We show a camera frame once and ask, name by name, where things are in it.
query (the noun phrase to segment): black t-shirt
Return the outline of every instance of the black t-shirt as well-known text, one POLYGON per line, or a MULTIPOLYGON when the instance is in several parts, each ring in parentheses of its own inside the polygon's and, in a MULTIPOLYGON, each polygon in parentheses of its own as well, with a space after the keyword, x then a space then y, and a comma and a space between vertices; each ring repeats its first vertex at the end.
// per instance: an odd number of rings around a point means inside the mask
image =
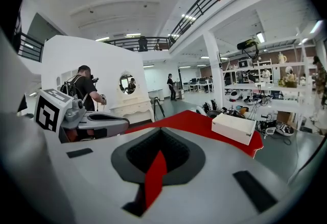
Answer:
MULTIPOLYGON (((88 77, 81 76, 76 83, 75 83, 77 90, 77 96, 79 99, 84 99, 86 94, 90 94, 93 91, 97 91, 96 87, 94 86, 92 80, 88 77)), ((90 95, 87 96, 85 102, 84 102, 84 107, 87 111, 95 111, 94 108, 94 102, 93 99, 90 95)))
POLYGON ((136 85, 135 84, 133 84, 133 83, 129 83, 128 84, 127 89, 128 89, 128 92, 129 93, 133 93, 135 88, 136 88, 136 85))
POLYGON ((173 82, 173 80, 171 78, 168 78, 167 84, 174 85, 174 82, 173 82))

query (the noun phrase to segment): camera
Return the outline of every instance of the camera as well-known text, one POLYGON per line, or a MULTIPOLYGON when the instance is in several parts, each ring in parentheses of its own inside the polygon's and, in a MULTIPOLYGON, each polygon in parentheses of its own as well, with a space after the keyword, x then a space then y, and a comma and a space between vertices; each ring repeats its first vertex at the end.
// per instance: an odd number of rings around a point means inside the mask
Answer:
POLYGON ((95 79, 94 79, 94 77, 93 77, 92 74, 91 74, 91 77, 90 77, 90 78, 91 78, 91 80, 92 80, 93 83, 96 83, 96 82, 99 80, 99 78, 95 78, 95 79))

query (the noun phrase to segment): red triangle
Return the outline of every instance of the red triangle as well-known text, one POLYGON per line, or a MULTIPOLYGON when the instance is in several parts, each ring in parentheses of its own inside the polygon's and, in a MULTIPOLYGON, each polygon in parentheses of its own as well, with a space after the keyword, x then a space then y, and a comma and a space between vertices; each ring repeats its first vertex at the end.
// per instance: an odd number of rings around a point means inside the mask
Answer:
POLYGON ((162 176, 167 174, 165 157, 158 152, 145 176, 145 198, 148 209, 162 190, 162 176))

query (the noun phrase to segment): white column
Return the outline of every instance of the white column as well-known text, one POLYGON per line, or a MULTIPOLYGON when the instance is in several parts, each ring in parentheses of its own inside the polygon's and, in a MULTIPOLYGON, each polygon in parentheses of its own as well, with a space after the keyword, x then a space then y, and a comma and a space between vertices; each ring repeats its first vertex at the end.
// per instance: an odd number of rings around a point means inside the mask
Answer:
POLYGON ((205 46, 208 51, 208 56, 210 58, 211 72, 214 79, 214 97, 216 99, 216 104, 219 109, 223 107, 223 97, 225 93, 225 83, 222 73, 222 68, 219 67, 219 50, 215 36, 212 32, 206 31, 203 33, 203 38, 205 41, 205 46))

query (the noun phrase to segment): floor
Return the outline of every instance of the floor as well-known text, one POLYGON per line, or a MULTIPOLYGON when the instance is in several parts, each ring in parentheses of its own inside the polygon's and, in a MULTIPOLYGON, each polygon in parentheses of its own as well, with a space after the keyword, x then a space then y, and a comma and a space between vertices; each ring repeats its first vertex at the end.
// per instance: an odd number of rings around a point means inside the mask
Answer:
MULTIPOLYGON (((184 97, 185 99, 182 101, 172 102, 166 99, 163 102, 162 107, 166 117, 184 110, 195 110, 197 106, 202 106, 205 102, 213 99, 214 94, 212 92, 185 92, 184 97)), ((229 102, 226 97, 224 106, 229 108, 236 105, 237 103, 229 102)), ((159 107, 156 107, 155 118, 156 120, 163 119, 159 107)), ((306 126, 311 127, 310 124, 312 123, 307 119, 306 126)), ((285 182, 288 182, 294 173, 304 165, 322 141, 322 136, 318 134, 297 131, 289 138, 290 145, 286 145, 279 134, 275 134, 273 137, 276 139, 269 136, 264 139, 262 136, 264 148, 257 151, 254 159, 268 167, 285 182)))

